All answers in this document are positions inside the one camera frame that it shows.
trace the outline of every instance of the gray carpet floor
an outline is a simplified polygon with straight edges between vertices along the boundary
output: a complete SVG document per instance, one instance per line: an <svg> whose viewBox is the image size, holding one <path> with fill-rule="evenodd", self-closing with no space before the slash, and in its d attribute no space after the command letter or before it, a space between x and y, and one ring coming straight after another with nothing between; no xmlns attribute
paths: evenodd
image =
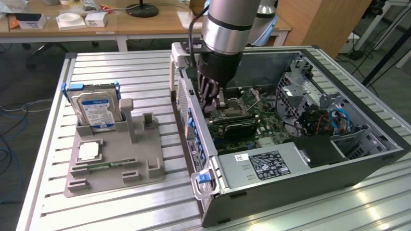
<svg viewBox="0 0 411 231"><path fill-rule="evenodd" d="M360 21L355 28L355 32L359 35L366 31L371 20L372 19L364 19ZM370 41L374 40L378 32L386 27L387 24L383 22L378 25L378 28L370 37ZM372 58L368 58L360 66L360 72L364 75L370 73L384 53L400 37L402 33L402 31L396 30L382 46L382 49L372 52ZM156 39L153 41L151 39L141 41L136 40L129 42L129 46L132 50L164 50L171 48L169 45L175 41L177 41L177 39ZM11 49L5 53L0 54L0 105L7 105L11 103L28 103L39 99L51 98L53 96L64 60L64 53L57 48L52 48L36 60L36 70L28 70L24 67L24 57L27 57L31 52L35 51L40 46L41 44L32 44L32 49L24 50L20 44L13 44ZM101 41L97 48L91 46L91 42L69 42L64 43L64 46L69 49L71 52L79 53L117 51L117 45L113 41ZM380 73L404 55L410 48L411 41L407 41L407 44L398 51ZM339 58L342 60L348 60L344 55L339 55ZM351 62L358 66L362 61L363 59ZM355 70L352 64L350 62L340 62L340 65L350 72ZM374 85L375 89L378 90L380 99L408 122L411 122L411 109L407 100L411 98L410 74L411 66L410 63L407 63L403 70L399 70L394 67ZM354 76L362 80L360 74L358 72L354 74ZM32 110L47 108L49 105L49 102L39 103L32 107ZM15 112L11 114L15 116L24 115L23 112ZM48 111L29 113L27 116L27 128L16 137L9 140L9 145L20 161L23 180L21 190L19 190L9 201L0 204L0 231L11 231L16 228L47 118ZM0 134L16 122L16 119L0 116ZM0 162L0 171L4 169L5 164L5 162ZM8 171L0 175L0 200L15 190L17 185L19 174L15 165L12 165Z"/></svg>

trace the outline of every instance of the metal slotted table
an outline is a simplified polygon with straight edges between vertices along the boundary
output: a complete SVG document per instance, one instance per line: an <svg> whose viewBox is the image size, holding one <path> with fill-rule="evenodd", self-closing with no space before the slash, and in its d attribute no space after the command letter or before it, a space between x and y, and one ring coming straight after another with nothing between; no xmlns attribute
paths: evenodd
<svg viewBox="0 0 411 231"><path fill-rule="evenodd" d="M326 65L395 131L411 142L406 121L318 49ZM17 230L411 230L411 154L354 187L201 228L188 180L169 99L169 51L68 54L40 145ZM326 92L335 88L316 70ZM76 116L60 92L63 82L100 84L117 80L121 97L132 98L132 114L153 112L160 123L167 179L141 187L67 198L63 195Z"/></svg>

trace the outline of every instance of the robotic arm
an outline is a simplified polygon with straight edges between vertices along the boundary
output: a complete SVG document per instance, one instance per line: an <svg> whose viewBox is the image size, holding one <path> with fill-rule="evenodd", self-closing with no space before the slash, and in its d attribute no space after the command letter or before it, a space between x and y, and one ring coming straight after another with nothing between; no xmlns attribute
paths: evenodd
<svg viewBox="0 0 411 231"><path fill-rule="evenodd" d="M275 8L276 0L211 0L201 28L201 48L191 51L199 53L199 95L205 112L227 107L224 89L236 75L241 51L248 43L264 39L267 30L271 34Z"/></svg>

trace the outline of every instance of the green circuit board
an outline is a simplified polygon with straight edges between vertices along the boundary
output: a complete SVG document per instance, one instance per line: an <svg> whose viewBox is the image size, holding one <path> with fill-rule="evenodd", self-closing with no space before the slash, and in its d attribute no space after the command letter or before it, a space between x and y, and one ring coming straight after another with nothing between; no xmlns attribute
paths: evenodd
<svg viewBox="0 0 411 231"><path fill-rule="evenodd" d="M281 144L289 138L281 119L272 109L273 97L249 88L228 100L228 108L208 117L208 130L219 154Z"/></svg>

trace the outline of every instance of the black lamp base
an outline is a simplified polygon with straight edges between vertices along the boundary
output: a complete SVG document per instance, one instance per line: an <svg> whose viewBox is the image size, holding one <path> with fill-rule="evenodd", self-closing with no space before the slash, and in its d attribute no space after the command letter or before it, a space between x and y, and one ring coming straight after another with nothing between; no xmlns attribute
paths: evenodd
<svg viewBox="0 0 411 231"><path fill-rule="evenodd" d="M155 17L159 14L159 8L156 8L153 5L144 4L144 7L139 6L140 4L132 4L127 6L127 8L133 7L129 10L125 10L127 13L139 18L149 18Z"/></svg>

